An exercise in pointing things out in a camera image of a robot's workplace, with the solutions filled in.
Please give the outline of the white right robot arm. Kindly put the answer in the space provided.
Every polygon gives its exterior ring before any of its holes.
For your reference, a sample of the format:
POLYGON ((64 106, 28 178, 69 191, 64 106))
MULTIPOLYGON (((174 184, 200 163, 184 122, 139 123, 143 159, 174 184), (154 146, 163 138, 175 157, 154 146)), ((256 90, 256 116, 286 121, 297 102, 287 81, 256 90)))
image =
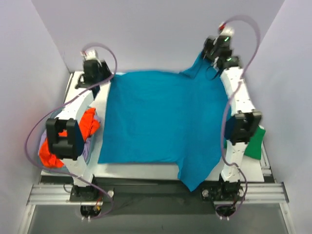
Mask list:
POLYGON ((245 68, 240 58, 233 55, 231 39, 234 29, 225 22, 218 27, 216 37, 208 37, 203 53, 222 81, 228 101, 221 123, 221 154, 224 167, 220 173, 221 184, 216 186, 216 194, 227 199, 234 192, 233 183, 239 183, 244 176, 241 163, 250 142, 262 119, 256 110, 244 80, 245 68))

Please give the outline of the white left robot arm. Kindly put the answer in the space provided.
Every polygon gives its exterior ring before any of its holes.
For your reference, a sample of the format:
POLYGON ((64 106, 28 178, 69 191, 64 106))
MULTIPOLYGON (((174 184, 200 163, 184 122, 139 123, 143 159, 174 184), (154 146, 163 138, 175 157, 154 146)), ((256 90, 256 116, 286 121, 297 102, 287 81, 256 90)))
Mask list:
POLYGON ((74 188, 89 201, 98 196, 94 175, 88 169, 83 157, 86 138, 79 126, 83 115, 97 98, 100 87, 110 81, 114 74, 105 61, 98 58, 93 46, 83 48, 83 73, 75 89, 78 94, 65 103, 60 113, 46 121, 47 146, 53 155, 66 167, 66 173, 73 178, 74 188))

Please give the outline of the teal blue t shirt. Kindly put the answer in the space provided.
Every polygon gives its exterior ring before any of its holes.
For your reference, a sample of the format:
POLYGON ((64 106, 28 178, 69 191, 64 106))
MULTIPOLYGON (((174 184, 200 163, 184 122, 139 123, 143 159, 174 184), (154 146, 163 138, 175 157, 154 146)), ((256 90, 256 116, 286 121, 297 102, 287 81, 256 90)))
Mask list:
POLYGON ((220 161, 227 100, 202 54, 179 73, 117 75, 108 94, 98 162, 175 163, 178 179, 193 191, 220 161))

